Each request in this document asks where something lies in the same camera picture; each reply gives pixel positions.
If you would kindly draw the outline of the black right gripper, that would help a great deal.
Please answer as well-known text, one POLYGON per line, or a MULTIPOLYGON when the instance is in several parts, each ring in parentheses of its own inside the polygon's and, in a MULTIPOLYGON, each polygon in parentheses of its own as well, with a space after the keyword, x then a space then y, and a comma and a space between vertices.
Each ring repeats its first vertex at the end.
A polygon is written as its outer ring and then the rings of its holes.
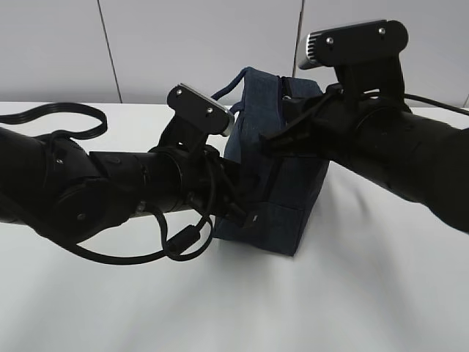
POLYGON ((364 110, 364 93, 346 91, 340 84, 308 98, 286 98, 281 102, 285 126, 259 136, 262 152, 275 157, 318 157, 343 147, 364 110))

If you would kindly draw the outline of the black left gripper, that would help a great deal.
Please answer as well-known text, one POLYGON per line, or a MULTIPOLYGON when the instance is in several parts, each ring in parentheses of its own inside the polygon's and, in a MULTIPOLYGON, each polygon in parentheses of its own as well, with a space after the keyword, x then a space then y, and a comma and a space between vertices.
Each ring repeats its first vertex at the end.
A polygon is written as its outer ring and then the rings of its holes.
POLYGON ((251 197, 260 184, 260 176, 244 170, 238 162, 223 158, 219 151, 205 145, 191 178, 186 204, 203 216, 215 216, 238 227, 250 227, 254 221, 251 197))

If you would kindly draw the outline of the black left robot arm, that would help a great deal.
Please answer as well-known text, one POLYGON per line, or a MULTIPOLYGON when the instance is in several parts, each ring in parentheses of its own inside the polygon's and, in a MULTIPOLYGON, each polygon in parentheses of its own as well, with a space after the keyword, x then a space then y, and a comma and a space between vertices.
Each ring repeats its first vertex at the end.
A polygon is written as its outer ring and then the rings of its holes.
POLYGON ((208 208, 237 225, 258 172, 204 142, 160 140, 145 153, 87 152, 62 133, 1 130, 1 221, 52 241, 83 242, 153 209, 208 208))

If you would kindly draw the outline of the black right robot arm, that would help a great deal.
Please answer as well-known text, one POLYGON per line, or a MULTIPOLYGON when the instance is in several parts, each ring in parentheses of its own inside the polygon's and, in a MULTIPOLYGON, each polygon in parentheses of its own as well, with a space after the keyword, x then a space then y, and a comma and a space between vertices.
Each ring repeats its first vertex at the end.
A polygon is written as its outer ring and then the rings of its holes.
POLYGON ((351 98, 338 85, 284 106, 292 121, 260 137, 268 155, 333 161, 468 231, 467 129, 413 114, 376 92, 351 98))

